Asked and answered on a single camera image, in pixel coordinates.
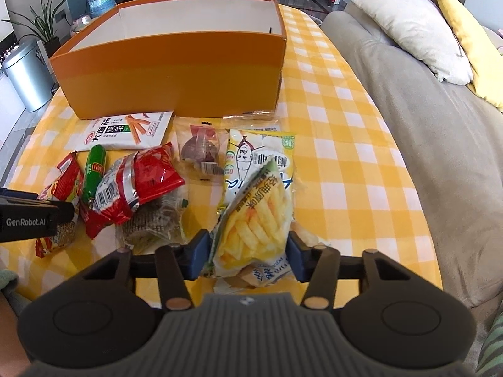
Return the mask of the clear bag brown crackers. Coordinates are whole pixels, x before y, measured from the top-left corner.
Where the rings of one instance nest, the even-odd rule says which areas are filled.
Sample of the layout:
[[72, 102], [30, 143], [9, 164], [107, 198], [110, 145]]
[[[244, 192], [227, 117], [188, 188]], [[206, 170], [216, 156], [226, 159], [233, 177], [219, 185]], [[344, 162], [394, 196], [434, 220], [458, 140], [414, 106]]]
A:
[[164, 245], [180, 246], [188, 242], [182, 215], [188, 207], [186, 186], [181, 186], [140, 206], [126, 223], [116, 226], [119, 247], [133, 254], [151, 254]]

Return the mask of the red yellow snack bag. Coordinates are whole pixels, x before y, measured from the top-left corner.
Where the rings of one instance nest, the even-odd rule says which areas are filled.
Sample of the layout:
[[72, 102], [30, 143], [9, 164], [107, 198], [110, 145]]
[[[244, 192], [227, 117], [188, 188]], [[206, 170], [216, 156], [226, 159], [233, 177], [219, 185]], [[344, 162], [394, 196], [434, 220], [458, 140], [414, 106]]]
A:
[[78, 165], [77, 154], [75, 152], [69, 153], [58, 164], [57, 168], [60, 175], [44, 188], [38, 198], [71, 203], [73, 205], [73, 218], [67, 223], [58, 224], [55, 235], [36, 239], [35, 254], [39, 258], [63, 249], [73, 242], [76, 235], [80, 198], [84, 183], [84, 175]]

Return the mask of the yellow fries snack bag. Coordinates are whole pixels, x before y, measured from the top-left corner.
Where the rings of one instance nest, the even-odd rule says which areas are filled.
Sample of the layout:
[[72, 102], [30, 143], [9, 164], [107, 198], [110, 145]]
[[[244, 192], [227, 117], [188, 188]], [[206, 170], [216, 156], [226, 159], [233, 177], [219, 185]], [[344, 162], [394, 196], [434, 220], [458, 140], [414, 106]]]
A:
[[211, 274], [235, 276], [250, 264], [274, 264], [285, 253], [292, 218], [291, 195], [276, 161], [269, 157], [212, 231]]

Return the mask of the green sausage stick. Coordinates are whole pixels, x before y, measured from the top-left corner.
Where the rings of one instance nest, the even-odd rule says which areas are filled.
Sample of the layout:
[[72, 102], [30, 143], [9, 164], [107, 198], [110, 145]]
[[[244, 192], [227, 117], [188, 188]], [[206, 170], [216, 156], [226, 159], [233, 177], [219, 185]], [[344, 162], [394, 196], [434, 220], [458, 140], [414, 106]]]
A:
[[88, 208], [96, 197], [96, 190], [105, 172], [106, 149], [102, 145], [94, 145], [88, 154], [85, 169], [82, 201]]

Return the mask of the clear bag purple snack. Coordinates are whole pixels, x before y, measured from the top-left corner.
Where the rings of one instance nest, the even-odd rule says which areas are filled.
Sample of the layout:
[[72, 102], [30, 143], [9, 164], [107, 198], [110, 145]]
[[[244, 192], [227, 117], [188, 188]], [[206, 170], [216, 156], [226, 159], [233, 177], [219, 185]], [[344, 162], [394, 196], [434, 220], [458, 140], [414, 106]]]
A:
[[210, 122], [177, 117], [174, 121], [178, 165], [190, 180], [219, 180], [224, 177], [228, 132]]

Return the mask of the yellow checkered tablecloth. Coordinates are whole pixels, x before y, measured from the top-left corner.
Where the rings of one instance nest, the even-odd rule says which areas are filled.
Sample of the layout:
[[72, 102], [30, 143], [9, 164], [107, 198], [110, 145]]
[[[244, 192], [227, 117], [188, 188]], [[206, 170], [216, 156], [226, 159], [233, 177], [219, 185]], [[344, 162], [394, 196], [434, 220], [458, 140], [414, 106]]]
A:
[[[287, 44], [276, 116], [295, 134], [294, 219], [341, 255], [378, 249], [442, 288], [436, 252], [418, 194], [371, 97], [328, 37], [302, 11], [280, 6]], [[46, 108], [8, 188], [41, 192], [82, 131], [61, 89]], [[182, 215], [190, 239], [218, 219], [219, 182], [187, 181]], [[116, 248], [113, 227], [95, 240], [78, 223], [69, 246], [43, 259], [34, 241], [1, 244], [1, 269], [19, 276], [19, 293], [34, 300]]]

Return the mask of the white breadstick snack packet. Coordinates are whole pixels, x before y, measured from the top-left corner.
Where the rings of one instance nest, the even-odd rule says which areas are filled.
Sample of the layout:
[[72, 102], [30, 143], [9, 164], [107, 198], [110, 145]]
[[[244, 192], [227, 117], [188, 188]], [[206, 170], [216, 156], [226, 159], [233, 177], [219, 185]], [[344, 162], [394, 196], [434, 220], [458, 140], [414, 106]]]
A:
[[89, 121], [71, 141], [74, 151], [95, 145], [106, 150], [145, 150], [161, 144], [172, 112], [129, 113]]

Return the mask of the grey metal trash bin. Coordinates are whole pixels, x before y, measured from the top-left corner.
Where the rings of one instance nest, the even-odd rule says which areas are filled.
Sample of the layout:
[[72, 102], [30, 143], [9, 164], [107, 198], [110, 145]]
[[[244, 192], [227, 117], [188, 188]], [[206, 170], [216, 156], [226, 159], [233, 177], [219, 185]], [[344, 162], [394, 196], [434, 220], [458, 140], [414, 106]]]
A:
[[2, 70], [28, 112], [37, 111], [52, 99], [55, 82], [36, 40], [16, 45], [3, 61]]

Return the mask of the clear bag white candies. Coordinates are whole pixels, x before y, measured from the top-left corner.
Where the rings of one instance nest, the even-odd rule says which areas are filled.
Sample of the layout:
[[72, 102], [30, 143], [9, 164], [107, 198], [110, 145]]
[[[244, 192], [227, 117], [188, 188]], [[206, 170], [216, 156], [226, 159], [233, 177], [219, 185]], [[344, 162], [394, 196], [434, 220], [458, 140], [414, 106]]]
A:
[[221, 126], [226, 129], [280, 131], [280, 120], [272, 111], [254, 111], [241, 115], [226, 116]]

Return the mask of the beige sofa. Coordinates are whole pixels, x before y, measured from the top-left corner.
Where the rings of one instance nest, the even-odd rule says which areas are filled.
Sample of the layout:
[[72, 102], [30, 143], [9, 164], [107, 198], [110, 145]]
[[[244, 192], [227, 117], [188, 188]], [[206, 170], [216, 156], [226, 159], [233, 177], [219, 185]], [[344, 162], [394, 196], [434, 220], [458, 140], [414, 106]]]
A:
[[334, 11], [322, 31], [383, 116], [419, 194], [443, 286], [477, 323], [475, 367], [502, 310], [502, 116], [468, 88], [439, 82], [363, 11]]

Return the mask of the green potted plant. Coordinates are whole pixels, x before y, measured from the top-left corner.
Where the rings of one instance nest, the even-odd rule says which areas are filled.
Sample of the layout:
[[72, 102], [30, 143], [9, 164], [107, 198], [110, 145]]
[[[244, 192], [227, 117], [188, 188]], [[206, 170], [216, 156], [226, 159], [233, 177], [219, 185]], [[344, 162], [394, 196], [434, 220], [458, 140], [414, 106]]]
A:
[[2, 22], [27, 29], [29, 32], [26, 36], [40, 40], [50, 58], [61, 48], [61, 41], [55, 31], [55, 17], [66, 2], [67, 0], [58, 3], [55, 3], [55, 0], [39, 0], [39, 11], [29, 5], [31, 17], [8, 9], [9, 18], [2, 19]]

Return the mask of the orange cardboard box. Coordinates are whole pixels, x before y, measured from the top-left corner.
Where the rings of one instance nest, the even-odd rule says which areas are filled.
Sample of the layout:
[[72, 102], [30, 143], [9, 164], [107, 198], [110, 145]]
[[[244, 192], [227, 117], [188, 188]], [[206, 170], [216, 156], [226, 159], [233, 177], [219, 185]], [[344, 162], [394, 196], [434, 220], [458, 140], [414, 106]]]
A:
[[276, 0], [135, 0], [95, 19], [51, 57], [77, 117], [272, 111], [285, 24]]

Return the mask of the white cushion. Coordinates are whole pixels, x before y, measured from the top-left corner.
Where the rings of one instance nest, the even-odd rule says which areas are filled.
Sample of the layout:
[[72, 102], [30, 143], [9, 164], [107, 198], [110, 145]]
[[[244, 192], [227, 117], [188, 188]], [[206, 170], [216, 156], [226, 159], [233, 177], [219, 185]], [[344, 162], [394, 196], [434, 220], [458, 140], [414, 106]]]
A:
[[472, 68], [431, 0], [351, 0], [397, 45], [427, 65], [440, 82], [469, 84]]

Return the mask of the yellow cushion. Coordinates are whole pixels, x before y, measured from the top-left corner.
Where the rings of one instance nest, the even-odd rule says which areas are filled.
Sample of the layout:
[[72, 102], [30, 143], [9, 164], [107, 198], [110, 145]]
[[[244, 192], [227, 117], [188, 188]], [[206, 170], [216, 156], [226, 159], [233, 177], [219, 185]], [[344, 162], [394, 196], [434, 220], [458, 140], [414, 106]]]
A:
[[502, 112], [502, 54], [459, 0], [436, 0], [472, 68], [469, 90]]

